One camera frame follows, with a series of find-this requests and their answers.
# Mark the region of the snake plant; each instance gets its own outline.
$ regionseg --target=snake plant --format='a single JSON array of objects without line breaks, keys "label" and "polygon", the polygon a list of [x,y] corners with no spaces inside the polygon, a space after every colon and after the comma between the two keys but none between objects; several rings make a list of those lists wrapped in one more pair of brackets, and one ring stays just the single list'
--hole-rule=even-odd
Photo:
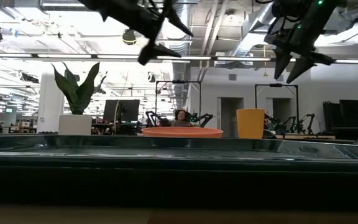
[{"label": "snake plant", "polygon": [[68,104],[70,105],[70,110],[72,114],[83,114],[84,110],[91,103],[91,97],[93,93],[99,91],[104,79],[103,77],[100,84],[97,87],[94,87],[94,79],[99,73],[100,63],[96,63],[92,66],[91,70],[88,73],[85,81],[78,86],[74,74],[68,69],[67,65],[62,62],[65,67],[65,75],[61,75],[53,66],[55,70],[55,81],[57,87],[63,92],[66,96]]}]

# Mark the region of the person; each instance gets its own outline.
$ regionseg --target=person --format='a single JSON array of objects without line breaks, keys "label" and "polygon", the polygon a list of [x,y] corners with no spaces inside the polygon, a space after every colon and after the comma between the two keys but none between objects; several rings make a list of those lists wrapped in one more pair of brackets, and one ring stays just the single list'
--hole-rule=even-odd
[{"label": "person", "polygon": [[175,112],[175,120],[171,121],[171,127],[193,127],[188,121],[189,115],[185,110],[177,110]]}]

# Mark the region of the dark hair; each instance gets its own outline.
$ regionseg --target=dark hair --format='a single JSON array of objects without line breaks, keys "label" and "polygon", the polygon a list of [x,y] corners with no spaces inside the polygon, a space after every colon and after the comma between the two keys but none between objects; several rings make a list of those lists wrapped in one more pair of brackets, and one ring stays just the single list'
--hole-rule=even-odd
[{"label": "dark hair", "polygon": [[185,110],[176,110],[175,111],[175,120],[178,120],[179,112],[181,112],[181,111],[185,112],[185,121],[188,121],[191,114]]}]

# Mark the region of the computer monitor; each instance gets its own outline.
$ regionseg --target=computer monitor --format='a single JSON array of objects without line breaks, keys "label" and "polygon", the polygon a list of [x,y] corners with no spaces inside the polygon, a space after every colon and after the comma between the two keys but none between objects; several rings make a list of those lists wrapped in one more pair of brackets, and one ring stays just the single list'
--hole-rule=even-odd
[{"label": "computer monitor", "polygon": [[358,100],[339,100],[344,127],[358,128]]},{"label": "computer monitor", "polygon": [[114,121],[117,103],[119,103],[117,114],[121,113],[121,121],[138,120],[140,100],[106,100],[103,114],[105,121]]}]

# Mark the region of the white pillar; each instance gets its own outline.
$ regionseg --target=white pillar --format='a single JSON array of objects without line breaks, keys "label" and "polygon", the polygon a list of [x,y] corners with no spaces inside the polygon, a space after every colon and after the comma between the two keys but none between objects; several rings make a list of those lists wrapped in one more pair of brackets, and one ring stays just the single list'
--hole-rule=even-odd
[{"label": "white pillar", "polygon": [[45,67],[41,76],[37,132],[57,132],[59,116],[63,114],[64,95],[55,82],[52,66]]}]

